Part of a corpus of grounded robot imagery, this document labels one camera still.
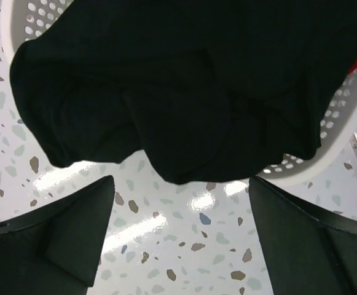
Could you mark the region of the black t-shirt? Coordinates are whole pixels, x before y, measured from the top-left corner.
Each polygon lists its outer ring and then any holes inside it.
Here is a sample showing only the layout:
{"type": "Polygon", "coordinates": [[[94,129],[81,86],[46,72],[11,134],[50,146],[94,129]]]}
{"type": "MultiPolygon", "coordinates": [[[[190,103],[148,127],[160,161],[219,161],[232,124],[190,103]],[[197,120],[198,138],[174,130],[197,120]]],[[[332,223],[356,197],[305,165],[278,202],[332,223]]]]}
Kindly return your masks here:
{"type": "Polygon", "coordinates": [[[357,1],[74,1],[10,67],[50,163],[144,151],[174,184],[311,159],[357,60],[357,1]]]}

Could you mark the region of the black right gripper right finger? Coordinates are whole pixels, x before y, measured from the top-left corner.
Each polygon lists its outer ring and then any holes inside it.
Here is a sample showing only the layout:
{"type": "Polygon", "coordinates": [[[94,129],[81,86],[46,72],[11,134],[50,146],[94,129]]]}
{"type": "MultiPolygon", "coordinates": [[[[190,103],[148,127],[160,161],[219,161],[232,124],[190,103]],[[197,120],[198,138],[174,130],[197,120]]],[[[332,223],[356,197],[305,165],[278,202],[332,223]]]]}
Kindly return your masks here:
{"type": "Polygon", "coordinates": [[[258,176],[249,199],[274,294],[357,294],[357,221],[258,176]]]}

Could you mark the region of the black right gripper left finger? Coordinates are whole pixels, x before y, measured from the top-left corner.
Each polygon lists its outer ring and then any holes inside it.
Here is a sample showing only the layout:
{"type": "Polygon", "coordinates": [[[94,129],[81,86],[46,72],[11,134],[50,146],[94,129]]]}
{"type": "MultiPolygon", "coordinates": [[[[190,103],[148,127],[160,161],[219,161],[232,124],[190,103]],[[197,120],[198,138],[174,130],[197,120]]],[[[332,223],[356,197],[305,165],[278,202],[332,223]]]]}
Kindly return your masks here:
{"type": "Polygon", "coordinates": [[[0,294],[86,294],[95,283],[114,195],[109,175],[1,221],[0,294]]]}

